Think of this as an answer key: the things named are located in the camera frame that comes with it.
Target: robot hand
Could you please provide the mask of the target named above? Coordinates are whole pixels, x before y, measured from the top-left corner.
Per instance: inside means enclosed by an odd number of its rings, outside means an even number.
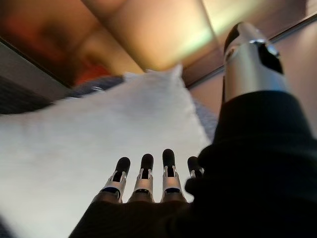
[[[179,176],[175,166],[175,155],[170,149],[166,149],[163,158],[163,191],[160,202],[182,201],[186,202],[183,195]],[[137,176],[134,190],[128,202],[146,201],[154,202],[153,199],[153,156],[145,154],[141,160],[140,172]],[[190,157],[187,161],[189,173],[192,178],[201,177],[204,169],[197,163],[197,157]],[[107,201],[111,203],[122,203],[126,178],[130,168],[130,160],[126,157],[121,158],[115,168],[114,173],[108,179],[105,186],[94,198],[95,201]]]

